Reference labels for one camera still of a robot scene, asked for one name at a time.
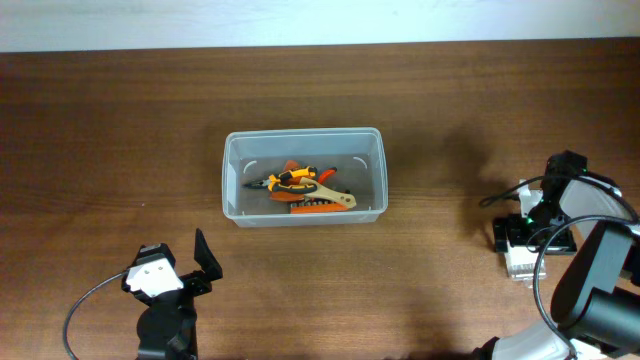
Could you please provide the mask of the clear box coloured screwdrivers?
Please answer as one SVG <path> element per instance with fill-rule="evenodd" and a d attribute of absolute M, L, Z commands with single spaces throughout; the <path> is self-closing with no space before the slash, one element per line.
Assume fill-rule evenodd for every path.
<path fill-rule="evenodd" d="M 537 256 L 535 245 L 512 245 L 508 242 L 504 253 L 508 277 L 532 289 Z"/>

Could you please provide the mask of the orange black long-nose pliers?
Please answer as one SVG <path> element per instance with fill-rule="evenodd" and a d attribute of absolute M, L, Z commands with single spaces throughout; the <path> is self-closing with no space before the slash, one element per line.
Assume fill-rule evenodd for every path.
<path fill-rule="evenodd" d="M 312 166 L 294 168 L 280 174 L 271 174 L 266 179 L 255 180 L 243 185 L 248 189 L 267 189 L 270 192 L 286 192 L 291 194 L 308 194 L 317 190 L 314 184 L 303 184 L 304 177 L 313 179 L 317 174 L 317 169 Z"/>

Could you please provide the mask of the orange screwdriver bit holder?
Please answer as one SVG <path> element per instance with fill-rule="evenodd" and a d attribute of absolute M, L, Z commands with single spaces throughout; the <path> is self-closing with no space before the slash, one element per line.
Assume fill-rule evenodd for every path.
<path fill-rule="evenodd" d="M 332 213 L 347 210 L 348 207 L 328 200 L 304 201 L 290 204 L 291 214 Z"/>

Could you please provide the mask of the orange scraper wooden handle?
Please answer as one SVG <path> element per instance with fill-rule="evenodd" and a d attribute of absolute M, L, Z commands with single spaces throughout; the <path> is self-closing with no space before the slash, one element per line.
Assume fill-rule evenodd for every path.
<path fill-rule="evenodd" d="M 357 205 L 356 198 L 352 194 L 350 195 L 340 194 L 340 193 L 335 194 L 335 193 L 331 193 L 324 190 L 323 186 L 317 182 L 318 177 L 319 175 L 317 171 L 317 174 L 313 179 L 307 178 L 307 177 L 304 177 L 302 179 L 303 184 L 314 184 L 317 186 L 317 190 L 312 193 L 300 195 L 300 194 L 291 194 L 286 192 L 272 193 L 268 190 L 270 192 L 270 199 L 274 201 L 284 202 L 288 204 L 289 207 L 291 203 L 304 202 L 304 201 L 316 201 L 316 200 L 328 200 L 328 201 L 336 202 L 348 207 L 348 210 L 353 209 Z"/>

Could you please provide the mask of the red black small cutters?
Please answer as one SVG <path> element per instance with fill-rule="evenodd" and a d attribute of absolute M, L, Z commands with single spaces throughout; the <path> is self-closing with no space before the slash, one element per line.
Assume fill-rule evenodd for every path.
<path fill-rule="evenodd" d="M 331 192 L 331 193 L 335 193 L 335 194 L 351 194 L 351 191 L 348 189 L 332 189 L 329 187 L 329 185 L 327 184 L 327 181 L 333 177 L 336 173 L 337 173 L 338 169 L 336 167 L 331 167 L 326 169 L 325 171 L 323 171 L 319 177 L 317 178 L 317 182 L 323 186 L 323 189 Z"/>

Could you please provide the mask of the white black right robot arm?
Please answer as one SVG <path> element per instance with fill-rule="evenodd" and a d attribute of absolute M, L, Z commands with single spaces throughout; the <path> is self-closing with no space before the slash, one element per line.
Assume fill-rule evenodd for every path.
<path fill-rule="evenodd" d="M 585 156 L 551 156 L 539 188 L 523 180 L 481 200 L 519 203 L 493 220 L 495 250 L 509 276 L 530 283 L 540 320 L 495 337 L 475 359 L 615 359 L 639 352 L 639 215 L 610 178 L 589 171 Z"/>

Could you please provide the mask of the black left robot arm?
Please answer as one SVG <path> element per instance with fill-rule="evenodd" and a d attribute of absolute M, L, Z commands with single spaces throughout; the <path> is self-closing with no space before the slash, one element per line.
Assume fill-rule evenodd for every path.
<path fill-rule="evenodd" d="M 121 289 L 146 305 L 136 325 L 139 359 L 199 358 L 194 299 L 210 293 L 212 283 L 223 278 L 200 229 L 195 230 L 194 260 L 198 270 L 178 275 L 169 246 L 159 243 L 141 246 L 126 269 Z"/>

